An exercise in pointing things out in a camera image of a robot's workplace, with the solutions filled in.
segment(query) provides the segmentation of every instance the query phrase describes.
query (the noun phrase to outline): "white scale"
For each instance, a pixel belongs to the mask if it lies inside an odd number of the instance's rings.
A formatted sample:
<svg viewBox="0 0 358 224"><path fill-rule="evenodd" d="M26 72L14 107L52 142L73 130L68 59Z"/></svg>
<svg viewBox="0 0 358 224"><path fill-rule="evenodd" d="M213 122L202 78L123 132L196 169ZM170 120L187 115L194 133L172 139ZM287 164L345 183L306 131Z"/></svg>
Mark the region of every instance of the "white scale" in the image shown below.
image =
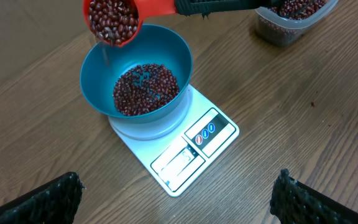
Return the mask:
<svg viewBox="0 0 358 224"><path fill-rule="evenodd" d="M239 127L191 85L180 104L157 121L128 124L109 117L109 122L172 197L182 194L239 135Z"/></svg>

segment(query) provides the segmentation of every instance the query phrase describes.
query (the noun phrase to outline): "scale button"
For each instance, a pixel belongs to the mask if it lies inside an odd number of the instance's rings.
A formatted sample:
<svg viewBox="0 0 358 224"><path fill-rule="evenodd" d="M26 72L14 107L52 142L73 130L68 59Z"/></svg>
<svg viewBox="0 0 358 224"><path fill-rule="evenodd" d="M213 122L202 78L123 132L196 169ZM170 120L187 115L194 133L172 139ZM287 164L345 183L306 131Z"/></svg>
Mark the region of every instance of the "scale button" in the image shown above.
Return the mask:
<svg viewBox="0 0 358 224"><path fill-rule="evenodd" d="M209 136L208 130L207 130L207 129L204 129L203 132L202 132L202 135L203 135L203 138L204 138L204 139L207 139L208 136Z"/></svg>
<svg viewBox="0 0 358 224"><path fill-rule="evenodd" d="M203 143L203 137L201 137L201 135L197 134L196 136L196 143L197 145L200 145Z"/></svg>
<svg viewBox="0 0 358 224"><path fill-rule="evenodd" d="M211 133L215 131L215 125L213 123L208 124L208 131L210 131Z"/></svg>

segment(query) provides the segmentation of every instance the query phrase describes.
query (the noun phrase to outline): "pile of beans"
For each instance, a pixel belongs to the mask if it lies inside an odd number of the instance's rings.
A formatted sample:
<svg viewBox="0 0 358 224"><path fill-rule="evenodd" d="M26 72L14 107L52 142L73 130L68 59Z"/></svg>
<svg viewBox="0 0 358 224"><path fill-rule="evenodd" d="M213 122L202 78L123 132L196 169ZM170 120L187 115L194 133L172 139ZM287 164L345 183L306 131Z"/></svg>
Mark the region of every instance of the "pile of beans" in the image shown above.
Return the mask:
<svg viewBox="0 0 358 224"><path fill-rule="evenodd" d="M298 12L299 9L302 9L310 4L306 9ZM288 17L293 20L307 19L311 15L317 12L326 4L325 0L287 0L284 5L281 7L280 15L283 17ZM277 8L273 7L270 9L274 13L277 13Z"/></svg>
<svg viewBox="0 0 358 224"><path fill-rule="evenodd" d="M157 110L179 94L176 77L164 65L146 64L130 69L116 82L112 97L126 116Z"/></svg>
<svg viewBox="0 0 358 224"><path fill-rule="evenodd" d="M137 30L137 10L121 0L92 0L89 4L89 26L100 40L119 45Z"/></svg>
<svg viewBox="0 0 358 224"><path fill-rule="evenodd" d="M310 1L314 2L312 2L306 9L298 12L299 9L304 8ZM287 0L280 10L280 15L288 17L288 19L291 20L302 20L309 18L325 4L326 0ZM270 8L270 10L277 13L277 8L275 7ZM262 16L258 16L257 33L262 38L277 46L287 46L296 41L300 35L305 32L305 29L286 29L266 20Z"/></svg>

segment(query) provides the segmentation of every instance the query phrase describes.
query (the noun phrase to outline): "food container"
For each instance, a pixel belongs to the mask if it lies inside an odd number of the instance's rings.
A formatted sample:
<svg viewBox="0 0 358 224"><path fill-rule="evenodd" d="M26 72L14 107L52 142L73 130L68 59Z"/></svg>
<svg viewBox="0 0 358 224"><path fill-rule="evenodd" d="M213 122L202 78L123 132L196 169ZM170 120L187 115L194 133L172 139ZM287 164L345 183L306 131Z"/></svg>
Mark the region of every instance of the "food container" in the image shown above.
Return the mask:
<svg viewBox="0 0 358 224"><path fill-rule="evenodd" d="M258 35L274 45L285 47L298 40L307 30L327 15L337 4L338 0L326 0L326 4L303 20L291 20L279 17L265 7L256 9L256 32Z"/></svg>

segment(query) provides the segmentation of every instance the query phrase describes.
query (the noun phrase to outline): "control panel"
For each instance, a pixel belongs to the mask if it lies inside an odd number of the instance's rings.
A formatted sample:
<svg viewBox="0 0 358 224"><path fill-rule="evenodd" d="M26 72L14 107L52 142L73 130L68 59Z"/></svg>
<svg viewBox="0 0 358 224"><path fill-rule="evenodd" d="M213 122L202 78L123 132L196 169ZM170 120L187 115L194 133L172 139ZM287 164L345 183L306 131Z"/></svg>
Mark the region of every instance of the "control panel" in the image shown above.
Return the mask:
<svg viewBox="0 0 358 224"><path fill-rule="evenodd" d="M172 192L186 182L228 140L236 128L216 109L209 109L151 163Z"/></svg>

